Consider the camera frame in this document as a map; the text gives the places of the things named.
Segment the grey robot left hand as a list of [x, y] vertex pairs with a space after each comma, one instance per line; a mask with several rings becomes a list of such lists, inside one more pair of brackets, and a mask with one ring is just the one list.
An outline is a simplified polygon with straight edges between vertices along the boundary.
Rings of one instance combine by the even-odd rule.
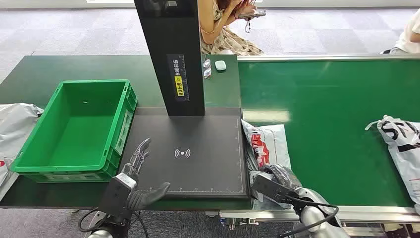
[[131, 211], [140, 211], [143, 208], [151, 205], [152, 203], [160, 200], [163, 198], [170, 187], [169, 182], [164, 182], [160, 185], [158, 189], [148, 192], [141, 192], [138, 189], [140, 185], [139, 180], [139, 173], [140, 168], [145, 161], [145, 159], [149, 156], [148, 147], [151, 143], [151, 139], [147, 138], [143, 142], [141, 142], [138, 147], [135, 149], [133, 155], [131, 156], [128, 163], [126, 163], [122, 169], [122, 172], [128, 175], [131, 179], [136, 182], [136, 185], [133, 188], [133, 191], [127, 198], [127, 209]]

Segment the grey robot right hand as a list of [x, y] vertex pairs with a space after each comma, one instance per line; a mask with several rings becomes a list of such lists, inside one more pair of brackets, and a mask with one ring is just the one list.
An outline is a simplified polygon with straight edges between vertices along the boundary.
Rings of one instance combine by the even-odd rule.
[[260, 171], [271, 174], [273, 180], [285, 188], [296, 190], [303, 187], [293, 171], [285, 166], [266, 164], [260, 168]]

